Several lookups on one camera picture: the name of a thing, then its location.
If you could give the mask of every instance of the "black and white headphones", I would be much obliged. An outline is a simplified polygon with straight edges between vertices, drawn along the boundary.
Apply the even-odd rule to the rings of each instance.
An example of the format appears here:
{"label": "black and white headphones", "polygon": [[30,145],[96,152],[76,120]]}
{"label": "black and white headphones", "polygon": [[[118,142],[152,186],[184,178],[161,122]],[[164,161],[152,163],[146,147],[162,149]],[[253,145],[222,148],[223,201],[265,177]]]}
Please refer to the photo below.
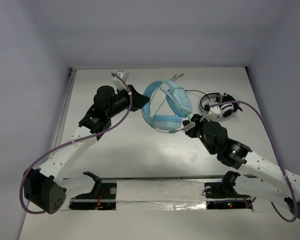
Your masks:
{"label": "black and white headphones", "polygon": [[[222,104],[230,101],[238,101],[238,98],[236,96],[230,95],[228,93],[220,94],[219,92],[212,92],[205,94],[201,100],[200,100],[200,109],[204,114],[207,114],[210,109],[210,105],[213,104]],[[223,104],[220,107],[220,115],[218,116],[219,118],[227,118],[229,117],[232,113],[235,113],[236,111],[240,110],[243,112],[241,107],[239,106],[238,103],[226,103]]]}

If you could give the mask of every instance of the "white tabletop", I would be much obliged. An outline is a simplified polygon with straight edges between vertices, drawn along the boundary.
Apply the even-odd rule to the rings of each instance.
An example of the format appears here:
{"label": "white tabletop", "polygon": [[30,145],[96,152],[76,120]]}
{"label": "white tabletop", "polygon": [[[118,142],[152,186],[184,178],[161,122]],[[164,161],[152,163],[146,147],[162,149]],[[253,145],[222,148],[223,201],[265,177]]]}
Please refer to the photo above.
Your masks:
{"label": "white tabletop", "polygon": [[[62,142],[68,139],[93,103],[98,87],[111,85],[117,69],[78,70],[66,116]],[[154,80],[186,73],[178,83],[206,93],[220,91],[238,96],[257,107],[244,68],[129,69],[128,83],[140,93]],[[198,113],[200,94],[191,94]],[[162,101],[163,95],[155,101]],[[171,111],[165,105],[163,113]],[[247,107],[222,121],[229,137],[241,141],[271,162],[275,158],[258,117]],[[113,123],[123,113],[113,119]],[[182,133],[160,134],[140,112],[132,112],[117,129],[105,134],[72,168],[69,176],[91,171],[102,178],[182,177],[223,175],[229,168],[207,153],[198,139]],[[33,204],[32,210],[38,210]],[[281,210],[287,218],[291,214]],[[20,240],[300,240],[300,220],[287,223],[269,202],[257,200],[254,211],[231,210],[66,210],[53,215],[27,214]]]}
{"label": "white tabletop", "polygon": [[[118,69],[85,69],[76,73],[73,91],[66,115],[62,143],[72,135],[78,122],[93,103],[97,89],[112,84],[112,72]],[[237,96],[258,109],[249,79],[240,68],[144,68],[128,69],[128,84],[143,93],[149,83],[170,79],[175,74],[185,73],[177,83],[186,90],[201,90],[205,93],[221,92]],[[200,113],[201,93],[189,93],[193,113]],[[163,101],[158,92],[151,110],[154,112]],[[258,116],[248,107],[227,119],[221,119],[230,138],[238,140],[255,150],[259,155],[275,163],[269,139]],[[159,114],[172,114],[165,103]],[[124,112],[112,119],[114,125]],[[209,155],[198,139],[184,133],[163,134],[150,128],[141,111],[131,112],[116,129],[105,134],[88,149],[69,172],[75,177],[91,171],[101,178],[147,178],[147,177],[196,177],[222,176],[229,168]]]}
{"label": "white tabletop", "polygon": [[53,215],[27,214],[19,240],[300,240],[300,220],[283,221],[269,202],[257,200],[254,206],[255,211],[59,210]]}

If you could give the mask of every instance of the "light blue headphones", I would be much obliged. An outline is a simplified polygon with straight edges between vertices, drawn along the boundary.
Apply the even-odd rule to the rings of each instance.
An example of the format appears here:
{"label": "light blue headphones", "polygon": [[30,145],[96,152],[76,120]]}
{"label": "light blue headphones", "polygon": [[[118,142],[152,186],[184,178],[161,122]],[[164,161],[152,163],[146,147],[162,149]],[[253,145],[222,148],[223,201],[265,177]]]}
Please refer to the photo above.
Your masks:
{"label": "light blue headphones", "polygon": [[[163,84],[167,84],[169,89],[165,90],[162,88]],[[150,105],[152,102],[152,95],[154,92],[157,92],[158,89],[162,90],[165,93],[165,100],[167,101],[171,110],[175,115],[157,115],[159,108],[154,116],[151,116]],[[151,99],[144,107],[142,108],[142,116],[144,120],[154,129],[159,129],[163,131],[173,131],[181,127],[182,118],[189,117],[189,114],[192,113],[192,104],[188,97],[186,91],[180,87],[178,84],[171,80],[160,80],[154,81],[144,90],[143,95]]]}

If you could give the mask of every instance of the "headphones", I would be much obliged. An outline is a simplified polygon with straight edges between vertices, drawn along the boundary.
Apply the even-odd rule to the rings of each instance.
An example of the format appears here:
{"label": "headphones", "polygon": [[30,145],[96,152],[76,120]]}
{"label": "headphones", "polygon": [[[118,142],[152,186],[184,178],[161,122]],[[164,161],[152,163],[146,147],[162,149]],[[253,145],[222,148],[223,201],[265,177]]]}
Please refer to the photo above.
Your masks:
{"label": "headphones", "polygon": [[228,93],[220,94],[219,92],[212,92],[205,94],[201,100],[200,100],[200,109],[204,114],[207,114],[210,109],[210,105],[213,104],[223,104],[220,106],[220,115],[218,118],[227,118],[229,117],[232,113],[235,113],[236,111],[240,110],[243,112],[241,107],[239,106],[238,103],[226,103],[230,101],[238,101],[238,98],[236,96],[230,95]]}
{"label": "headphones", "polygon": [[[166,84],[169,87],[169,89],[163,89],[161,87],[163,84]],[[188,94],[182,87],[180,87],[175,82],[171,80],[160,80],[150,83],[150,85],[147,86],[144,90],[143,95],[151,99],[153,93],[157,92],[158,89],[165,93],[165,100],[167,101],[169,107],[175,113],[175,115],[155,114],[154,116],[151,116],[151,100],[142,108],[143,119],[154,129],[164,131],[173,131],[179,129],[181,127],[182,118],[186,118],[187,116],[189,116],[189,114],[192,113],[192,104]]]}

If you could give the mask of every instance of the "white wall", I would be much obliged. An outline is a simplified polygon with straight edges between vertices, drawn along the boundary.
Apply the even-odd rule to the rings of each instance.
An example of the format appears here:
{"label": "white wall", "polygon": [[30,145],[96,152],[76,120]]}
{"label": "white wall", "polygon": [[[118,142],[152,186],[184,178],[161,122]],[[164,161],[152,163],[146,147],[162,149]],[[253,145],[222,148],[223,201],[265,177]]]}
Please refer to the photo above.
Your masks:
{"label": "white wall", "polygon": [[52,140],[69,68],[31,0],[0,0],[0,240],[18,239],[25,169]]}
{"label": "white wall", "polygon": [[285,0],[35,0],[72,67],[248,66]]}
{"label": "white wall", "polygon": [[248,68],[285,166],[300,175],[300,0],[288,0]]}

